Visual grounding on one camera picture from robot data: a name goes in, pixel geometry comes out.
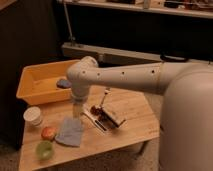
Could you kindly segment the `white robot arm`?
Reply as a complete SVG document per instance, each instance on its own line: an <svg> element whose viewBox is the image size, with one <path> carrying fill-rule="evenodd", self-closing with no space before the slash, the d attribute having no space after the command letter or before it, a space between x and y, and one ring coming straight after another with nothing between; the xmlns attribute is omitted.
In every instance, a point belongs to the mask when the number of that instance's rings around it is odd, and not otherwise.
<svg viewBox="0 0 213 171"><path fill-rule="evenodd" d="M213 65L161 62L100 68L86 56L67 70L72 97L92 85L162 94L159 171L213 171Z"/></svg>

